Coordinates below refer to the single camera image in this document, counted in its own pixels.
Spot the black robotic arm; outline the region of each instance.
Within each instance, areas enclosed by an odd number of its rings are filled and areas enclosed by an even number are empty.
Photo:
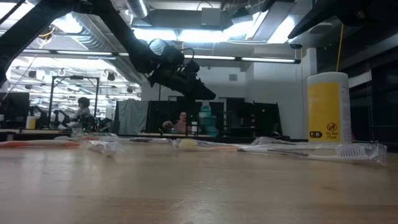
[[[156,55],[135,37],[133,31],[115,10],[111,0],[41,0],[32,10],[0,37],[0,86],[7,80],[12,61],[56,18],[69,12],[100,16],[110,31],[129,53],[133,66],[140,73],[154,73],[150,83],[159,83],[181,92],[191,99],[212,100],[215,94],[196,79],[199,66],[190,61],[183,64],[184,54],[167,46]]]

